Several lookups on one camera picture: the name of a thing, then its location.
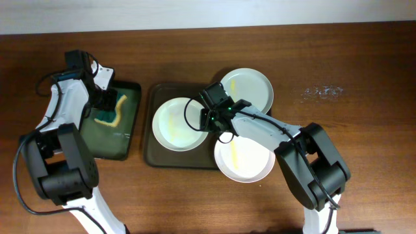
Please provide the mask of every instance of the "white wall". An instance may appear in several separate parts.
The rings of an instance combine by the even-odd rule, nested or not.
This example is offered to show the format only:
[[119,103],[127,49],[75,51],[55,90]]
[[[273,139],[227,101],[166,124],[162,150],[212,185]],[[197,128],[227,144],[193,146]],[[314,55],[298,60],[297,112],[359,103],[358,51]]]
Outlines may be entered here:
[[416,0],[0,0],[0,34],[416,20]]

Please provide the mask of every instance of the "green sponge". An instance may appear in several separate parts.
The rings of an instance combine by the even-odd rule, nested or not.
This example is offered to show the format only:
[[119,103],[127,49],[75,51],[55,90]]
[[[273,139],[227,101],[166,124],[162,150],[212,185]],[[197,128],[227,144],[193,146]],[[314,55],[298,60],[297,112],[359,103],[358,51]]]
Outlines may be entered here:
[[121,93],[117,94],[117,104],[113,111],[101,110],[98,112],[94,121],[109,127],[117,127],[122,119],[122,104],[127,99],[127,96]]

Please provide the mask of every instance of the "brown table surface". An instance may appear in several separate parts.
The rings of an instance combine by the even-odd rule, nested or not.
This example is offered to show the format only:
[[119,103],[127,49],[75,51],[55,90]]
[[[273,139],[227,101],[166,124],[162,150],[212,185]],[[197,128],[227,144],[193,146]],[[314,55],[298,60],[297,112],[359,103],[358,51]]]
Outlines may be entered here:
[[[263,180],[242,184],[217,171],[152,168],[143,160],[150,88],[210,83],[235,68],[270,79],[273,117],[317,122],[337,146],[352,173],[340,201],[340,229],[416,233],[415,22],[0,36],[0,233],[85,232],[69,213],[24,211],[11,176],[18,137],[34,129],[49,103],[35,95],[34,84],[63,69],[71,49],[91,52],[116,70],[117,80],[142,85],[128,159],[97,161],[101,193],[132,233],[302,227],[303,207],[277,165]],[[338,91],[312,94],[325,86]],[[33,209],[56,208],[37,196],[24,163],[18,172]]]

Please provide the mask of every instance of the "white plate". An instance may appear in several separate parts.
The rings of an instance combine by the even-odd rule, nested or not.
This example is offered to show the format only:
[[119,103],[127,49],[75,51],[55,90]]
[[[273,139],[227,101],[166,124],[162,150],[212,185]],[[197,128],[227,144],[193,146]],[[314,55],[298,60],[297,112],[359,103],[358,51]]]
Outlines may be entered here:
[[[174,151],[187,151],[199,146],[208,133],[192,130],[183,117],[189,98],[178,97],[161,105],[153,116],[152,129],[156,140]],[[203,106],[192,100],[187,109],[187,120],[196,129],[200,128],[200,111]]]
[[[231,133],[223,133],[220,138],[229,142]],[[241,136],[223,144],[219,141],[214,149],[215,162],[228,178],[242,183],[253,183],[266,177],[272,170],[276,156],[257,142]]]
[[273,88],[260,71],[239,68],[229,72],[221,83],[235,102],[240,99],[249,101],[264,114],[272,107]]

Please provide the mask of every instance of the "robotic arm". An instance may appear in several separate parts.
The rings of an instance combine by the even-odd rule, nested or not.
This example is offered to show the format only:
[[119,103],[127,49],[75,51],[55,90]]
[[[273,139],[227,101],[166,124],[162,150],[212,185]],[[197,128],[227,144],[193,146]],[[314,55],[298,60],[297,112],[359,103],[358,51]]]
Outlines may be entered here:
[[[70,211],[89,233],[129,233],[101,196],[96,162],[79,133],[86,109],[114,110],[117,91],[109,88],[114,70],[102,67],[84,51],[67,52],[65,59],[68,67],[65,71],[45,77],[52,78],[54,83],[51,101],[35,131],[21,138],[18,150],[38,195],[64,209],[37,212],[24,203],[16,179],[18,154],[14,164],[16,193],[22,206],[32,214]],[[63,153],[65,160],[46,161],[58,153]]]
[[[208,86],[201,97],[208,107],[201,110],[202,131],[229,131],[276,154],[290,191],[305,207],[304,233],[338,232],[331,221],[335,220],[334,209],[339,207],[337,202],[351,175],[321,126],[289,125],[263,114],[245,100],[234,103],[220,83]],[[317,153],[318,159],[309,165],[305,152]]]

